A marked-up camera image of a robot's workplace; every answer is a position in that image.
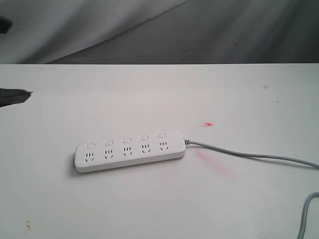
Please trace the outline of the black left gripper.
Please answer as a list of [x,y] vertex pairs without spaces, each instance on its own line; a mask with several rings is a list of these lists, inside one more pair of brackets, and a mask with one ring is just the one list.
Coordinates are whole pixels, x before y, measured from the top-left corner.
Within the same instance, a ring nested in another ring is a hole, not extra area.
[[[12,21],[0,16],[0,34],[6,34],[12,28]],[[0,89],[0,107],[24,103],[33,92],[22,89]]]

